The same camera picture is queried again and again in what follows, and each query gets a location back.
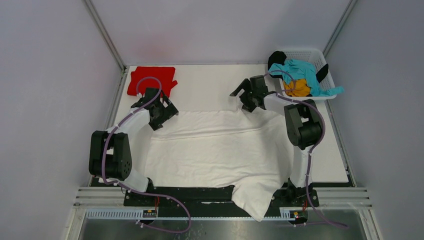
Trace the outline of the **white t shirt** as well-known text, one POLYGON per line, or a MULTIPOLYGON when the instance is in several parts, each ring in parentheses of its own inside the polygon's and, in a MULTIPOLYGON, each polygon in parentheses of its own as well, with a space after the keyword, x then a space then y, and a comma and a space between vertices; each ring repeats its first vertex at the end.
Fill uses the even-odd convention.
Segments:
POLYGON ((233 186, 231 200, 260 222, 292 162, 278 113, 182 111, 153 132, 140 170, 157 187, 233 186))

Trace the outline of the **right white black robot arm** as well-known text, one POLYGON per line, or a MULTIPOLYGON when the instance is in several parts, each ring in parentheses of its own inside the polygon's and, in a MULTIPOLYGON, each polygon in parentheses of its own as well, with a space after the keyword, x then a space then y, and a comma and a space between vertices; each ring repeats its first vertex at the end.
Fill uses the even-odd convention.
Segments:
POLYGON ((287 136, 294 149, 285 198, 293 206, 301 205, 311 197, 313 151, 326 131, 325 121, 315 102, 312 99, 295 100, 268 90, 262 75, 244 79, 230 96, 239 97, 242 109, 250 113, 261 108, 284 116, 287 136))

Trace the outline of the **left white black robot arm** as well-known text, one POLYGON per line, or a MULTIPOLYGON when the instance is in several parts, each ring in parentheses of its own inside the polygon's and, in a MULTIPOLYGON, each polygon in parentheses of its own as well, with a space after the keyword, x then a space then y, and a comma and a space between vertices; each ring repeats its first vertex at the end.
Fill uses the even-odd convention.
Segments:
POLYGON ((152 204, 155 192, 148 187, 150 179, 136 169, 134 161, 147 158, 153 132, 178 114, 162 90, 147 88, 123 119, 106 130, 93 132, 89 173, 104 184, 136 192, 136 199, 144 206, 152 204))

